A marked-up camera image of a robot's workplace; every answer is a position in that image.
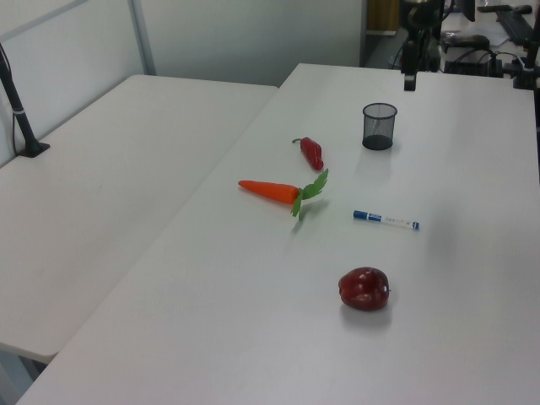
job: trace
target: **apple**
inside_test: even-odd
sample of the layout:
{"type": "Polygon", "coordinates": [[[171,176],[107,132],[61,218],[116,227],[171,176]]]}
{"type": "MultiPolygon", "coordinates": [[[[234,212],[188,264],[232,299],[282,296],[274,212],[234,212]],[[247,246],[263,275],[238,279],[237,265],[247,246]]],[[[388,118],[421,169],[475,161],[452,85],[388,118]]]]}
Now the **apple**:
{"type": "Polygon", "coordinates": [[[341,301],[357,310],[377,311],[388,302],[388,277],[377,268],[355,268],[341,277],[337,285],[341,301]]]}

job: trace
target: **pen holder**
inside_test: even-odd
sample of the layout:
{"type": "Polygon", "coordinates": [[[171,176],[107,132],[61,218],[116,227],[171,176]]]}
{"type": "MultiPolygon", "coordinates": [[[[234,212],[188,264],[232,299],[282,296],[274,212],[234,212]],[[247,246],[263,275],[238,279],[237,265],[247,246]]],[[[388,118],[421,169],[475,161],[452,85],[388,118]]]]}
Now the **pen holder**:
{"type": "Polygon", "coordinates": [[[392,146],[397,108],[386,103],[364,107],[364,139],[362,144],[371,150],[385,150],[392,146]]]}

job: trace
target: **orange carrot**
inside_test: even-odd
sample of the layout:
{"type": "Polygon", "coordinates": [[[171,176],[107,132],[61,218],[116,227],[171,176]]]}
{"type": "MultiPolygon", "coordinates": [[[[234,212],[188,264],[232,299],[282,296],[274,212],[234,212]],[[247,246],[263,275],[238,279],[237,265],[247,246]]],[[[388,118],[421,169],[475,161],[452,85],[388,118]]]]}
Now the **orange carrot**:
{"type": "Polygon", "coordinates": [[[281,203],[293,204],[300,194],[298,187],[288,184],[268,183],[265,181],[241,180],[238,185],[250,192],[255,192],[263,197],[280,201],[281,203]]]}
{"type": "Polygon", "coordinates": [[[328,169],[324,170],[313,183],[304,188],[290,186],[288,184],[267,183],[265,181],[240,180],[238,185],[260,196],[280,201],[281,203],[293,204],[290,213],[293,217],[298,216],[303,200],[309,200],[321,194],[322,188],[327,183],[328,169]]]}

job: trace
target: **white wall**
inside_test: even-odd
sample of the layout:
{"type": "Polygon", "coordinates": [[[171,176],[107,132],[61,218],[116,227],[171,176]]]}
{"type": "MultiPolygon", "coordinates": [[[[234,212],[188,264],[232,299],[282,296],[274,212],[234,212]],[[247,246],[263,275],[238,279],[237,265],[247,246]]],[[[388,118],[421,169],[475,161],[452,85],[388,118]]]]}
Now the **white wall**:
{"type": "MultiPolygon", "coordinates": [[[[88,0],[8,38],[3,47],[37,138],[125,78],[143,73],[128,0],[88,0]]],[[[11,122],[0,87],[0,166],[13,158],[11,122]]],[[[20,150],[24,143],[16,128],[20,150]]]]}
{"type": "Polygon", "coordinates": [[[281,83],[300,62],[358,66],[367,0],[133,0],[150,72],[281,83]]]}

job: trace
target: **pepper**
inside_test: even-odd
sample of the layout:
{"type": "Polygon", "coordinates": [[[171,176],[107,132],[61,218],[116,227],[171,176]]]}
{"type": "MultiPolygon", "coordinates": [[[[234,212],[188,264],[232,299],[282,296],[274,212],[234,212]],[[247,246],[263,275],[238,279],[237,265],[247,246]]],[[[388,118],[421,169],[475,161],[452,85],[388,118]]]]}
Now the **pepper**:
{"type": "Polygon", "coordinates": [[[300,141],[300,150],[304,154],[307,161],[310,162],[311,167],[315,170],[322,170],[324,163],[322,162],[321,158],[321,145],[308,137],[302,139],[297,138],[293,141],[293,143],[298,141],[300,141]]]}

